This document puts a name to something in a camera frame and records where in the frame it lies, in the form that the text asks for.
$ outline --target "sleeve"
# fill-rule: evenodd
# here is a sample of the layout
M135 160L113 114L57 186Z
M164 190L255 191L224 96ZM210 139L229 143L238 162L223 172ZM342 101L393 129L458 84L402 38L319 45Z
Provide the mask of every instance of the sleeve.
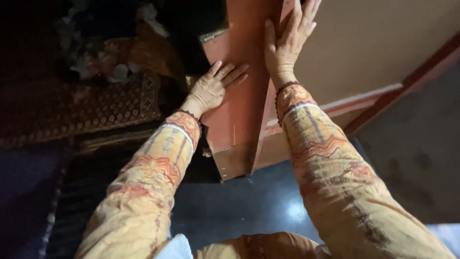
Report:
M168 117L107 189L75 258L151 258L166 244L174 193L201 135L184 111Z
M304 206L333 257L454 258L298 82L278 91L276 107Z

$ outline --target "shiny floor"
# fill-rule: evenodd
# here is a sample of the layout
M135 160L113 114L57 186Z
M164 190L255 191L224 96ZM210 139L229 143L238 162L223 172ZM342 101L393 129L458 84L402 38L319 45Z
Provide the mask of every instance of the shiny floor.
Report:
M175 194L171 234L184 234L192 251L241 235L279 231L323 243L304 208L290 161L224 183L190 181L206 172L202 166L189 169L191 177Z

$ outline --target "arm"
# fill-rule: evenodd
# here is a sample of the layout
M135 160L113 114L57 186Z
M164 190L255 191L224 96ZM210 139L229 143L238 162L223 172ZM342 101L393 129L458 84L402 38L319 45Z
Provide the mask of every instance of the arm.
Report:
M392 198L340 127L296 82L292 68L315 27L318 6L317 0L307 1L302 18L296 1L288 31L277 42L272 24L267 24L266 60L279 88L277 113L295 177L320 237L337 258L454 258Z
M76 258L152 258L167 243L174 193L201 135L199 118L220 105L225 86L239 84L247 65L218 61L193 87L107 189L88 223Z

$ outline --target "white stripe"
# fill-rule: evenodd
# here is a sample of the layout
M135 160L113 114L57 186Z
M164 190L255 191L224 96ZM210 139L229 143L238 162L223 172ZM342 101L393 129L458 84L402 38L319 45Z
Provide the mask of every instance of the white stripe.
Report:
M363 93L363 94L357 94L357 95L352 96L352 97L348 97L348 98L341 99L341 100L338 100L338 101L335 101L335 102L331 102L331 103L328 103L328 104L325 104L325 105L321 105L320 108L321 108L321 110L324 111L324 110L332 108L332 107L336 107L336 106L340 106L340 105L347 104L347 103L350 103L350 102L354 102L354 101L357 101L357 100L365 99L365 98L370 97L370 96L388 93L390 91L394 91L394 90L399 89L401 87L403 87L403 84L394 83L394 84L387 85L385 87L379 88L379 89L374 90L374 91L370 91L370 92Z
M283 121L281 122L281 125L284 125L284 119L285 119L287 116L289 116L289 114L291 114L291 112L293 112L293 111L295 111L295 110L298 110L298 109L300 109L300 108L302 108L302 107L305 107L305 106L316 107L316 108L319 109L318 105L312 104L312 103L303 103L303 104L301 104L301 105L298 105L298 106L294 107L292 110L290 110L288 113L286 113L286 115L285 115L284 118L283 118Z
M193 141L192 141L192 139L190 138L190 136L187 134L187 132L185 132L185 130L183 130L182 128L180 128L180 127L178 127L178 126L176 126L176 125L174 125L174 124L168 124L168 123L166 123L166 124L164 124L164 125L162 126L162 128L165 128L165 127L171 127L171 128L174 128L174 129L176 129L176 130L182 132L182 134L189 140L190 146L192 147L192 152L193 152L193 150L195 149L195 147L193 146Z

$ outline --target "hand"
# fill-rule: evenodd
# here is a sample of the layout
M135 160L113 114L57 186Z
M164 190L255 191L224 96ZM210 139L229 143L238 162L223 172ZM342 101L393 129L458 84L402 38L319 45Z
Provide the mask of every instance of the hand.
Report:
M230 63L219 71L221 66L222 61L217 61L205 75L196 81L181 107L183 110L200 118L203 113L222 103L226 87L238 85L247 78L245 72L249 67L247 64L235 68L235 65Z
M300 6L300 0L294 1L294 9L281 39L276 40L273 22L265 22L265 64L276 87L296 81L294 64L316 27L313 18L321 3L321 0L307 0L304 6Z

